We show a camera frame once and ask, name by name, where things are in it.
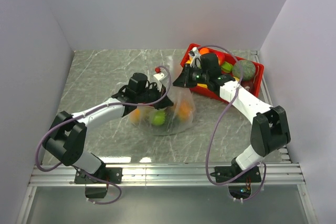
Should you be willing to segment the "yellow orange fake mango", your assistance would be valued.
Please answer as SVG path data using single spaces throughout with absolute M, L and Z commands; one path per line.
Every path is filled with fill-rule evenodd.
M 139 109 L 135 109 L 130 113 L 129 118 L 132 124 L 138 124 L 141 119 L 141 111 Z

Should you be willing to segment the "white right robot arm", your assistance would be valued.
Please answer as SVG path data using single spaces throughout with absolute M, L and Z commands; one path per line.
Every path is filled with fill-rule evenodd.
M 193 88 L 198 84 L 205 84 L 209 91 L 234 106 L 252 125 L 250 145 L 232 163 L 231 175 L 235 181 L 244 181 L 250 174 L 249 168 L 290 142 L 284 108 L 259 100 L 234 77 L 223 74 L 215 53 L 195 55 L 173 82 L 180 88 Z

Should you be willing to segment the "green fake apple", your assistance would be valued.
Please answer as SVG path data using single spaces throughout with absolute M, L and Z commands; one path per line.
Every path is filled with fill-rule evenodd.
M 161 126 L 165 123 L 166 113 L 164 111 L 155 111 L 151 117 L 151 124 Z

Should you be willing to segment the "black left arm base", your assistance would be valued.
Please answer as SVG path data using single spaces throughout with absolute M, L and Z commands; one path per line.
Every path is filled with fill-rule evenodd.
M 89 174 L 81 168 L 76 169 L 76 185 L 85 185 L 85 197 L 89 200 L 104 199 L 111 184 L 118 185 L 122 181 L 121 167 L 106 167 L 103 165 L 94 174 Z

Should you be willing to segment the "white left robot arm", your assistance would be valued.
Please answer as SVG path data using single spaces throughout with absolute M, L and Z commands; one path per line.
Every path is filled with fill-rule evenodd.
M 162 83 L 164 80 L 171 81 L 170 74 L 160 72 L 153 78 L 154 82 L 149 82 L 147 75 L 134 73 L 128 84 L 107 101 L 74 114 L 65 111 L 58 113 L 41 146 L 61 164 L 87 172 L 87 177 L 93 183 L 102 182 L 106 176 L 104 163 L 85 151 L 86 135 L 107 122 L 129 115 L 138 107 L 152 106 L 160 110 L 173 106 L 168 97 L 170 85 Z

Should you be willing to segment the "orange fake pineapple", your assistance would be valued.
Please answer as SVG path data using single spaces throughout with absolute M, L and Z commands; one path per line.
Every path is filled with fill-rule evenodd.
M 178 104 L 174 109 L 174 111 L 178 119 L 181 120 L 182 122 L 189 120 L 190 117 L 193 115 L 192 106 L 185 101 L 182 101 L 180 104 Z

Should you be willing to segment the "clear plastic bag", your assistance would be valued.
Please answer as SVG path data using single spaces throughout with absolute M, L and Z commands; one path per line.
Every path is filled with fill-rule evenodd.
M 195 104 L 190 90 L 171 86 L 167 96 L 174 103 L 172 107 L 157 110 L 154 106 L 140 106 L 137 109 L 141 111 L 141 119 L 138 124 L 133 125 L 144 133 L 154 136 L 177 134 L 191 127 L 194 119 Z M 174 111 L 176 106 L 182 101 L 188 102 L 193 108 L 193 115 L 185 122 L 179 120 Z M 161 126 L 151 124 L 151 117 L 155 111 L 164 111 L 166 113 L 165 123 Z

